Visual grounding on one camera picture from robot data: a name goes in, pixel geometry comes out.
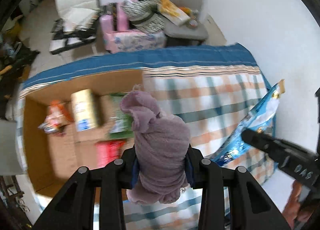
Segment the right hand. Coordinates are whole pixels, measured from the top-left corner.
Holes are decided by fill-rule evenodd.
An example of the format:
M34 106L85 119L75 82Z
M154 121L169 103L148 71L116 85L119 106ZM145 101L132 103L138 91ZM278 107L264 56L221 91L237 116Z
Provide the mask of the right hand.
M294 228L295 220L299 222L307 222L312 215L314 208L301 209L301 204L298 202L302 192L302 184L294 181L292 184L292 191L282 212L283 217L286 219L290 228Z

